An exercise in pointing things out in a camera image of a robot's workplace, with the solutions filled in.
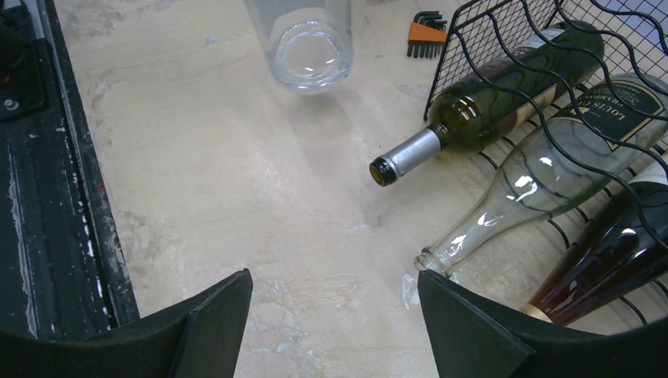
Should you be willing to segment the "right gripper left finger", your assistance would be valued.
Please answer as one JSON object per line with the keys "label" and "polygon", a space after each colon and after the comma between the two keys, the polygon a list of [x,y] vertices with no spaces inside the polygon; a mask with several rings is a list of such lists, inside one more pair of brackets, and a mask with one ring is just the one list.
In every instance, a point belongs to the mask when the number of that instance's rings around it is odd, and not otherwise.
{"label": "right gripper left finger", "polygon": [[3,377],[232,377],[249,314],[251,272],[83,341],[1,333]]}

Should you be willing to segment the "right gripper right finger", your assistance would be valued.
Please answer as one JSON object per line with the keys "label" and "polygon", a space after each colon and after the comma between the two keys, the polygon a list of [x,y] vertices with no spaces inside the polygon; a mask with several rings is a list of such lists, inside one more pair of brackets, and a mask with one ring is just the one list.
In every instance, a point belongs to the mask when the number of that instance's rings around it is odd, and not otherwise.
{"label": "right gripper right finger", "polygon": [[667,320],[597,335],[537,320],[432,270],[417,281],[441,377],[665,377]]}

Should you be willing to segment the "clear glass bottle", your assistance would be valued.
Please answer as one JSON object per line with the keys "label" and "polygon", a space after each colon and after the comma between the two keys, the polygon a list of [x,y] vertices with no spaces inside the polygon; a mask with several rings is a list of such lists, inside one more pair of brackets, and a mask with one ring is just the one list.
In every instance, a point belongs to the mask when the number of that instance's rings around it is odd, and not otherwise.
{"label": "clear glass bottle", "polygon": [[353,2],[245,1],[272,78],[320,94],[346,79],[354,60]]}

